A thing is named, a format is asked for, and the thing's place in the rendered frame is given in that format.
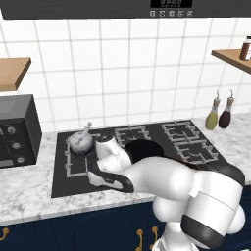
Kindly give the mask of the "black extractor hood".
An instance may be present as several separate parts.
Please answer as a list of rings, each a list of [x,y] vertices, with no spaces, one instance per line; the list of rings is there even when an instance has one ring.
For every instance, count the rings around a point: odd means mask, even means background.
[[[251,0],[0,0],[4,20],[251,18]]]

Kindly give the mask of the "dark red vinegar bottle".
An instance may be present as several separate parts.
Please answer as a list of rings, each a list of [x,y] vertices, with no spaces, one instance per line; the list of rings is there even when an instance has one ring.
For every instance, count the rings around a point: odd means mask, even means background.
[[[222,112],[222,114],[220,115],[220,118],[219,118],[219,127],[220,128],[227,128],[229,126],[229,124],[230,124],[231,107],[232,107],[233,101],[234,101],[234,97],[233,97],[233,95],[230,95],[227,98],[226,107],[225,107],[224,111]]]

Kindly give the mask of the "navy cupboard door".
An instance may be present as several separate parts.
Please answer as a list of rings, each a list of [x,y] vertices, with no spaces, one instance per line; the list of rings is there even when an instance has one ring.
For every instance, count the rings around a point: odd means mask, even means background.
[[[148,217],[149,204],[139,203],[58,217],[51,225],[59,251],[135,251]]]
[[[162,236],[165,230],[165,223],[160,222],[153,211],[150,212],[149,216],[149,249],[153,248],[155,242]]]
[[[10,232],[0,241],[0,251],[57,251],[48,220],[0,226],[7,227]]]

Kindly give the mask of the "black toaster oven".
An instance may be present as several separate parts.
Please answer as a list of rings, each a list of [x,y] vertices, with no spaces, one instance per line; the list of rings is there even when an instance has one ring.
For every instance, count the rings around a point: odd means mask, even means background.
[[[0,97],[0,169],[35,165],[42,137],[32,94]]]

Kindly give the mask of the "wooden wall shelf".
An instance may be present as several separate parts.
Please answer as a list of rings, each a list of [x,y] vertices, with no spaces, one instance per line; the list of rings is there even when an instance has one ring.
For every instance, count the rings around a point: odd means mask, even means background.
[[[213,50],[212,55],[251,75],[251,60],[240,60],[240,49]]]
[[[30,64],[30,57],[0,58],[0,91],[16,91]]]

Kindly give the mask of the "dark red jar white lid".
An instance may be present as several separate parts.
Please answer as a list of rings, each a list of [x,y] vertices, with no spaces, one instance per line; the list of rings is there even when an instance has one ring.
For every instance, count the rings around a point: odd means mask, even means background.
[[[251,59],[251,36],[247,36],[246,40],[243,42],[239,59],[245,61]]]

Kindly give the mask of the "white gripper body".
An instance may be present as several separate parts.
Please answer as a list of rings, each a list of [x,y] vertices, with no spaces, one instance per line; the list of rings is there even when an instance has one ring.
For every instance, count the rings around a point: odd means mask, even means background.
[[[99,159],[104,159],[111,154],[117,155],[121,152],[121,147],[112,134],[102,135],[97,138],[95,149]]]

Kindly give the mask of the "black gas hob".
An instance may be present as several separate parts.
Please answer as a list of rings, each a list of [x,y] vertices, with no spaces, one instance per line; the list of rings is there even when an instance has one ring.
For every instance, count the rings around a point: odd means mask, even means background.
[[[72,131],[57,134],[52,198],[108,190],[108,187],[95,187],[89,183],[85,158],[88,156],[96,159],[96,154],[94,152],[87,156],[72,154],[68,142],[72,134]],[[152,140],[162,147],[167,157],[193,165],[225,161],[221,153],[192,120],[104,127],[92,129],[90,134],[93,139],[113,135],[121,147],[136,139]]]

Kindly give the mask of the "yellow-green oil bottle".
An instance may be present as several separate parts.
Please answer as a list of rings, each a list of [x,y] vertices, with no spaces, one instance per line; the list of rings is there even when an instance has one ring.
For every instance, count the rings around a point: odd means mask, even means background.
[[[213,130],[218,122],[218,108],[219,108],[219,104],[221,102],[221,99],[219,96],[217,96],[214,101],[213,101],[213,106],[211,109],[211,112],[209,113],[209,115],[206,118],[205,121],[205,128],[207,130]]]

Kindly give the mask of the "grey kettle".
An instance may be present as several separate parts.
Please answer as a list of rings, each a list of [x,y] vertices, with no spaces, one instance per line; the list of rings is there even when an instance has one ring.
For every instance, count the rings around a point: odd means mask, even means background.
[[[87,154],[93,147],[93,138],[89,133],[91,122],[88,122],[83,130],[73,133],[69,137],[70,149],[75,155]]]

